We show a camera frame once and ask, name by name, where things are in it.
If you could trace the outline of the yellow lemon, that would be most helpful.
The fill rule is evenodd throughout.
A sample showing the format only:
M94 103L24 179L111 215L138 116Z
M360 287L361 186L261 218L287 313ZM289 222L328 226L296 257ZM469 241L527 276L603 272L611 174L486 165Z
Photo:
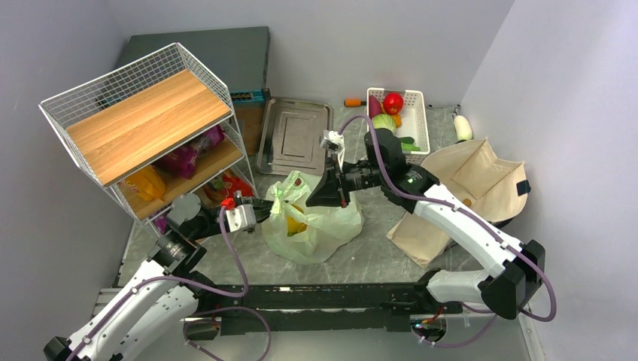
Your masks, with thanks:
M296 234L304 232L307 229L306 223L297 222L291 216L286 217L287 220L287 236L292 237Z

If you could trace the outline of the green avocado plastic bag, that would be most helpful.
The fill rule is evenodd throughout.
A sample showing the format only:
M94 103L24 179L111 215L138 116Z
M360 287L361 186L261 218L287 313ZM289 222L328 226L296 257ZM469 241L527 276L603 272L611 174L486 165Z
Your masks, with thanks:
M305 206L320 179L317 175L292 171L266 191L266 199L274 205L270 218L261 223L264 240L275 254L298 264L326 261L363 229L363 213L354 196L346 208ZM287 216L306 223L307 229L288 237Z

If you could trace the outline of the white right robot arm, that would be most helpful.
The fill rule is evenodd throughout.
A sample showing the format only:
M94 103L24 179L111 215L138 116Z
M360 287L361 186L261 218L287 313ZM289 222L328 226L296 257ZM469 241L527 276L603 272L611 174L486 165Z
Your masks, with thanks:
M434 270L417 282L415 304L424 312L459 302L482 304L486 312L507 320L519 314L541 322L555 318L557 300L544 272L540 243L507 235L455 198L428 170L408 164L392 131L371 128L364 142L367 158L349 163L343 160L342 133L323 133L325 170L307 206L344 208L352 192L378 187L390 202L433 224L469 252L481 271Z

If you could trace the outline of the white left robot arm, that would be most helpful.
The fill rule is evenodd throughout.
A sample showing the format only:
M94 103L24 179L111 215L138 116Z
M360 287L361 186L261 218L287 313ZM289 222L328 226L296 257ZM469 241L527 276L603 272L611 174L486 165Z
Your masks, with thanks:
M217 288L194 271L206 253L200 238L252 232L270 216L273 203L236 192L217 207L204 205L195 194L174 200L166 215L166 232L156 240L133 278L85 326L67 338L54 337L44 346L48 360L132 359L171 322L210 314L218 299L244 297L248 277L241 263L242 288Z

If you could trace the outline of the red snack bag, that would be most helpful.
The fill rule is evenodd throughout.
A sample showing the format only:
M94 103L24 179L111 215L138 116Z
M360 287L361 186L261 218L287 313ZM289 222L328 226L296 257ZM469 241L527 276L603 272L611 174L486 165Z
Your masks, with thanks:
M217 204L231 198L237 191L243 196L254 196L252 187L231 170L222 172L202 188L208 199Z

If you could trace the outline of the purple grape snack bag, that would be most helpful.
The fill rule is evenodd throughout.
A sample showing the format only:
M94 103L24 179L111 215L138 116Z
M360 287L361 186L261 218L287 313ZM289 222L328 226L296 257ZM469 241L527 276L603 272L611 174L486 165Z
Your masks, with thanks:
M161 235L164 235L167 230L167 222L165 214L161 214L153 220L153 224Z

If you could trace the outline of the yellow snack bag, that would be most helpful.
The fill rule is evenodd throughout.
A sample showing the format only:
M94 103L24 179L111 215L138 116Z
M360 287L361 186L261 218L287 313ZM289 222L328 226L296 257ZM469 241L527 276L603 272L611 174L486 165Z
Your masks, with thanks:
M164 180L152 165L126 177L121 184L147 202L162 200L166 192Z

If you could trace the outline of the beige canvas tote bag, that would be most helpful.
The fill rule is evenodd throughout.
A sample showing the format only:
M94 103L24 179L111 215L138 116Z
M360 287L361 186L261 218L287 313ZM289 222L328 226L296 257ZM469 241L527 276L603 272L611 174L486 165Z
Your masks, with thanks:
M531 192L524 163L498 158L486 139L437 150L421 166L454 197L495 225L506 224L519 215ZM387 233L387 238L422 268L452 242L435 225L409 213Z

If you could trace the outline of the metal tray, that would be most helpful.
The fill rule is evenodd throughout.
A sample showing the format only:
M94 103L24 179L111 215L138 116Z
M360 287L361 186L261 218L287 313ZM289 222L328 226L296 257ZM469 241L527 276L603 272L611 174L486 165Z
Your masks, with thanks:
M332 126L333 109L328 104L271 98L264 110L256 170L263 174L301 171L321 176L326 151L320 141L324 131Z

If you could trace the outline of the green cabbage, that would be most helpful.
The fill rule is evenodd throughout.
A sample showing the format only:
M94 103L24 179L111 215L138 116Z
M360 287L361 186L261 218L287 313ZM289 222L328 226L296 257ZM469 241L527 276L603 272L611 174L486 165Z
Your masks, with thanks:
M392 134L395 134L397 129L395 120L388 114L378 114L373 117L372 126L375 129L389 130Z

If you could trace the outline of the light green bitter gourd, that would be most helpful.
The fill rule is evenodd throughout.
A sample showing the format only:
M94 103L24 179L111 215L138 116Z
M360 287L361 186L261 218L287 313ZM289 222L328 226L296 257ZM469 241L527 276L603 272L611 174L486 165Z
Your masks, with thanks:
M420 147L414 144L401 143L401 148L403 152L418 152L420 151Z

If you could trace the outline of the purple sweet potato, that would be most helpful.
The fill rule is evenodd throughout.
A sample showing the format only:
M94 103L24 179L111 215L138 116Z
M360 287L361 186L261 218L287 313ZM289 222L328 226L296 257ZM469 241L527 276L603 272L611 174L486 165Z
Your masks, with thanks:
M377 100L376 97L369 96L367 105L368 115L371 119L383 113L381 103L379 102L379 100Z

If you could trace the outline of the orange small pepper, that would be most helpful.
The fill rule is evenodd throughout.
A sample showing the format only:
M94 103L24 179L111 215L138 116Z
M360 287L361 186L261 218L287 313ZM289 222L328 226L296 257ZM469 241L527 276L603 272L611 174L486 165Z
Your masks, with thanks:
M399 128L403 124L402 117L399 114L391 115L392 120L395 123L395 127Z

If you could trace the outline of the white plastic basket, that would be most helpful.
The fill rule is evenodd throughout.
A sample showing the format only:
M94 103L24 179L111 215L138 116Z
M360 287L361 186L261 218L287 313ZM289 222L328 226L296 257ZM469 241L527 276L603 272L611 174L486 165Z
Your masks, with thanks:
M423 93L417 90L390 90L380 87L370 87L366 91L366 97L374 96L382 106L384 97L388 93L399 93L404 99L403 109L399 113L403 124L396 129L396 137L412 137L414 145L420 147L418 152L404 152L409 163L419 165L430 154L430 139L425 112Z

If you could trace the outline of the red apple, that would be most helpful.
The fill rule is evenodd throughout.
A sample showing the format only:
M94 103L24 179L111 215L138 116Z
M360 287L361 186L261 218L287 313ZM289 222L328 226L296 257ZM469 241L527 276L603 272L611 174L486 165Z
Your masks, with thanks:
M397 115L401 112L404 99L399 93L388 93L382 102L384 112L389 115Z

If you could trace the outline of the white radish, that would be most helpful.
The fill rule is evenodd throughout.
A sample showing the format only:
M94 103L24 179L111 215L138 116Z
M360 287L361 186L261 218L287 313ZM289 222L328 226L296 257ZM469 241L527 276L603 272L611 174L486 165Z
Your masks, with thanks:
M467 118L462 115L456 115L453 123L458 141L470 141L473 139L472 127Z

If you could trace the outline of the top wooden shelf board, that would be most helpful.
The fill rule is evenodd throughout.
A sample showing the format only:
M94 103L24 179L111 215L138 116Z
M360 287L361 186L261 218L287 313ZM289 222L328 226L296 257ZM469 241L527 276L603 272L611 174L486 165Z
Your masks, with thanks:
M201 80L183 70L67 132L99 184L109 187L230 113Z

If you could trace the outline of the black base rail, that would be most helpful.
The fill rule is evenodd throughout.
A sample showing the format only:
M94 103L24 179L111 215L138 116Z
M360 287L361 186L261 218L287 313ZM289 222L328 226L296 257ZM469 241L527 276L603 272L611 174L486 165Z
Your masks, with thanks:
M249 332L302 332L382 329L408 332L449 314L460 314L458 302L437 302L423 281L354 284L254 284L240 296L239 284L221 284L221 294L205 290L214 283L200 272L189 276L196 300L194 316L204 321L193 333L203 339L206 326L221 335Z

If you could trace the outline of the dark grey network switch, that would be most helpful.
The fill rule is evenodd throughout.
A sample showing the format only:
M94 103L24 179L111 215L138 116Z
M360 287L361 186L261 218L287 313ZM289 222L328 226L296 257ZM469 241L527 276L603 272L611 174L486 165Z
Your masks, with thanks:
M175 42L182 44L229 87L236 108L264 108L270 99L266 87L269 27L133 35L117 67Z

